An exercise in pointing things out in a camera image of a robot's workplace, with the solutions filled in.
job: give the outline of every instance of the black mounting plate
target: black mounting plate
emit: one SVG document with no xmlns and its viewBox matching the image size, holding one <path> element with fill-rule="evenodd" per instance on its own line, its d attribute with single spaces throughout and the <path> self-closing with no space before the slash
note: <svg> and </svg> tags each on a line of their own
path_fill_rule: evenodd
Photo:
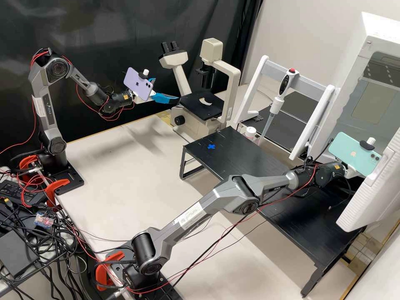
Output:
<svg viewBox="0 0 400 300">
<path fill-rule="evenodd" d="M 70 181 L 70 183 L 68 183 L 67 185 L 61 186 L 56 189 L 56 195 L 65 194 L 66 192 L 74 190 L 85 184 L 82 177 L 78 174 L 78 172 L 74 169 L 70 162 L 67 163 L 67 168 L 64 171 L 58 172 L 56 174 L 47 173 L 45 174 L 45 176 L 53 179 L 54 181 L 60 179 L 68 179 Z"/>
</svg>

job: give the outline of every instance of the table leg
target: table leg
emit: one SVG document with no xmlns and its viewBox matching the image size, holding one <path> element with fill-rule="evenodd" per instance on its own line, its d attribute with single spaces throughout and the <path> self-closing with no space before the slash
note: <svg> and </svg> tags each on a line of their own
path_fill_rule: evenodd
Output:
<svg viewBox="0 0 400 300">
<path fill-rule="evenodd" d="M 185 180 L 187 177 L 197 173 L 198 171 L 204 169 L 204 166 L 198 166 L 196 168 L 194 168 L 193 170 L 190 170 L 188 172 L 185 173 L 185 166 L 186 166 L 186 160 L 185 160 L 185 154 L 186 154 L 186 149 L 185 147 L 183 147 L 182 150 L 182 159 L 180 161 L 180 169 L 179 169 L 179 178 L 182 180 Z"/>
<path fill-rule="evenodd" d="M 316 269 L 314 273 L 311 275 L 309 281 L 305 284 L 303 289 L 301 290 L 301 296 L 304 298 L 308 295 L 309 292 L 315 287 L 318 281 L 324 276 L 324 270 Z"/>
<path fill-rule="evenodd" d="M 323 269 L 317 267 L 317 269 L 311 275 L 309 281 L 305 284 L 300 292 L 303 298 L 307 296 L 308 293 L 311 292 L 311 290 L 315 287 L 315 285 L 322 279 L 322 277 L 324 277 L 324 275 L 328 273 L 330 269 L 332 269 L 332 267 L 338 262 L 338 260 L 342 257 L 344 253 L 335 257 L 335 259 L 327 267 Z"/>
</svg>

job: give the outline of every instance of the white table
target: white table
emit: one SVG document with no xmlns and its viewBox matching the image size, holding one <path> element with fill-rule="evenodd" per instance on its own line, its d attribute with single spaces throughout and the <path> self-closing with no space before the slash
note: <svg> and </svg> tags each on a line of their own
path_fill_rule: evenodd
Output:
<svg viewBox="0 0 400 300">
<path fill-rule="evenodd" d="M 85 185 L 57 199 L 78 228 L 99 237 L 130 240 L 149 226 L 162 228 L 202 197 L 179 179 L 184 144 L 156 116 L 69 143 L 68 160 Z M 162 273 L 189 266 L 229 226 L 216 214 L 201 234 L 173 248 Z M 122 244 L 81 233 L 94 251 Z M 233 230 L 217 250 L 242 236 Z M 300 288 L 247 238 L 190 270 L 176 290 L 184 299 L 301 299 Z"/>
</svg>

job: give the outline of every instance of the orange clamp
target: orange clamp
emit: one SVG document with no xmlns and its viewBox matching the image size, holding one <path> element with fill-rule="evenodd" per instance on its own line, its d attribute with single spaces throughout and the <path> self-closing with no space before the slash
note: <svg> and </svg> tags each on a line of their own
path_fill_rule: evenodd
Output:
<svg viewBox="0 0 400 300">
<path fill-rule="evenodd" d="M 122 258 L 125 257 L 124 252 L 122 251 L 118 251 L 112 255 L 110 255 L 109 257 L 107 257 L 104 261 L 109 261 L 109 260 L 121 260 Z M 107 277 L 107 266 L 109 266 L 109 264 L 103 264 L 103 265 L 99 265 L 96 268 L 96 281 L 98 283 L 101 283 L 102 285 L 112 285 L 113 281 Z M 102 287 L 100 285 L 97 286 L 97 289 L 99 291 L 105 291 L 106 288 Z"/>
<path fill-rule="evenodd" d="M 37 161 L 38 160 L 37 157 L 38 157 L 37 155 L 29 155 L 27 157 L 24 157 L 20 161 L 20 164 L 19 164 L 20 169 L 25 169 L 25 168 L 27 168 L 29 166 L 30 163 L 33 163 L 33 162 Z M 28 182 L 30 177 L 31 177 L 30 175 L 23 175 L 22 176 L 22 180 L 25 181 L 25 182 Z M 32 184 L 37 183 L 36 181 L 39 181 L 39 180 L 40 180 L 40 178 L 38 178 L 37 180 L 33 180 Z"/>
<path fill-rule="evenodd" d="M 69 179 L 60 179 L 47 186 L 47 188 L 45 189 L 45 193 L 49 198 L 49 200 L 47 200 L 48 207 L 55 206 L 54 191 L 61 186 L 67 185 L 68 183 L 70 183 Z"/>
</svg>

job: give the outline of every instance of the black curtain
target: black curtain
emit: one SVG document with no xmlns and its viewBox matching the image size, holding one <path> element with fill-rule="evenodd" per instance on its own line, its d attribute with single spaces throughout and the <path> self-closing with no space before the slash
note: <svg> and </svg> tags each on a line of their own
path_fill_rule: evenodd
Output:
<svg viewBox="0 0 400 300">
<path fill-rule="evenodd" d="M 214 37 L 224 43 L 223 59 L 243 69 L 254 20 L 261 0 L 3 0 L 0 2 L 0 151 L 24 141 L 33 129 L 29 62 L 39 49 L 64 54 L 91 81 L 124 90 L 128 67 L 147 68 L 156 77 L 154 90 L 179 95 L 171 70 L 158 62 L 160 43 L 176 40 L 188 52 L 184 64 L 192 90 L 200 89 L 195 69 L 200 66 L 201 42 Z M 226 88 L 217 74 L 213 92 Z M 87 109 L 71 80 L 50 87 L 58 127 L 72 141 L 170 108 L 152 102 L 123 112 L 106 122 Z M 39 147 L 37 133 L 22 146 L 0 156 Z"/>
</svg>

